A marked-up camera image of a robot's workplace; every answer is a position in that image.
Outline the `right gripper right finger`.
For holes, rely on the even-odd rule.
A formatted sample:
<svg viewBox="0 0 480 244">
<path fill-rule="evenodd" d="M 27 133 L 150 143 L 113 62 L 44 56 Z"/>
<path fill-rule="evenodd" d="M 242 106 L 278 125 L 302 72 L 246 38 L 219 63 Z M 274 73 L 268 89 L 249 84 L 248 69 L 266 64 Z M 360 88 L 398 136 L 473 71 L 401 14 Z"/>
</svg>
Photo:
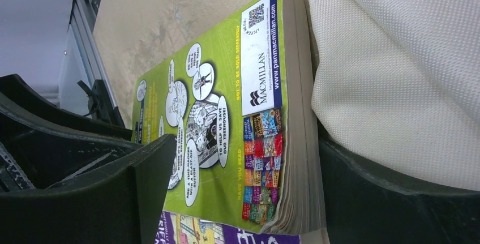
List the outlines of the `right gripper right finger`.
<svg viewBox="0 0 480 244">
<path fill-rule="evenodd" d="M 478 243 L 479 192 L 399 173 L 318 124 L 330 243 Z"/>
</svg>

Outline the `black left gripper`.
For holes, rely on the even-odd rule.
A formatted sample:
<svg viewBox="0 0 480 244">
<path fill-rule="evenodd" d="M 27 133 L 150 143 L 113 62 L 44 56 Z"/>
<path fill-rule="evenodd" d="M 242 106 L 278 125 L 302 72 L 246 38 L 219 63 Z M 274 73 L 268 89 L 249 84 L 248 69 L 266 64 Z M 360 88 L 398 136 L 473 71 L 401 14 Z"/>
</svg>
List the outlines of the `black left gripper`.
<svg viewBox="0 0 480 244">
<path fill-rule="evenodd" d="M 131 131 L 60 109 L 17 74 L 1 77 L 1 191 L 50 189 L 130 154 Z"/>
</svg>

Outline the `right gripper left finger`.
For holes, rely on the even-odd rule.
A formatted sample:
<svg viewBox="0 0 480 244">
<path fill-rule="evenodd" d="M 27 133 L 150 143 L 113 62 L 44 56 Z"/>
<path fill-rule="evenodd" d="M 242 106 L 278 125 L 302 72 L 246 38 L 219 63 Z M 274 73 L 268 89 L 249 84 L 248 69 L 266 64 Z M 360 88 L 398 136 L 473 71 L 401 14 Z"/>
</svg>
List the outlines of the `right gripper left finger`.
<svg viewBox="0 0 480 244">
<path fill-rule="evenodd" d="M 175 147 L 164 135 L 58 187 L 1 194 L 1 242 L 153 243 Z"/>
</svg>

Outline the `purple paperback book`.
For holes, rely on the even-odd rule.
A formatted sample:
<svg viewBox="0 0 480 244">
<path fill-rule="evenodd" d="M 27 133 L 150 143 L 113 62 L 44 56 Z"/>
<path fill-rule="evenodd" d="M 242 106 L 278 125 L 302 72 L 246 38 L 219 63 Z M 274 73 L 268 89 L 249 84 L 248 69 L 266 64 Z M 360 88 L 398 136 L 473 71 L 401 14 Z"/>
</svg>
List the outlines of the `purple paperback book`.
<svg viewBox="0 0 480 244">
<path fill-rule="evenodd" d="M 329 243 L 325 229 L 290 236 L 257 234 L 230 225 L 164 211 L 159 219 L 154 243 Z"/>
</svg>

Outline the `beige canvas backpack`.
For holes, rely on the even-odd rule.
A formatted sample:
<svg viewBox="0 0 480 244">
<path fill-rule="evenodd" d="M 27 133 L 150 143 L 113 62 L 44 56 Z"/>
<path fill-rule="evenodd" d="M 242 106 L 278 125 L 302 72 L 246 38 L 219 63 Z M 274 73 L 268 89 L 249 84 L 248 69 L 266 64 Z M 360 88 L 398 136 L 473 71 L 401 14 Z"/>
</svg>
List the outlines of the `beige canvas backpack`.
<svg viewBox="0 0 480 244">
<path fill-rule="evenodd" d="M 312 108 L 346 149 L 479 190 L 479 0 L 308 0 Z"/>
</svg>

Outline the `green paperback book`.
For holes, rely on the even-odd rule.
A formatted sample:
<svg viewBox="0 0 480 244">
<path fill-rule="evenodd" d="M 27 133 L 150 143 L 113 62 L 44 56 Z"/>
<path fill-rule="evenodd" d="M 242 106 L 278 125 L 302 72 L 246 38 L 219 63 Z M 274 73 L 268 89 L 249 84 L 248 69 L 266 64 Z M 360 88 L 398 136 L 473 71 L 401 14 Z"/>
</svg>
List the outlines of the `green paperback book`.
<svg viewBox="0 0 480 244">
<path fill-rule="evenodd" d="M 168 136 L 163 209 L 255 233 L 325 227 L 304 0 L 253 0 L 141 75 L 133 141 Z"/>
</svg>

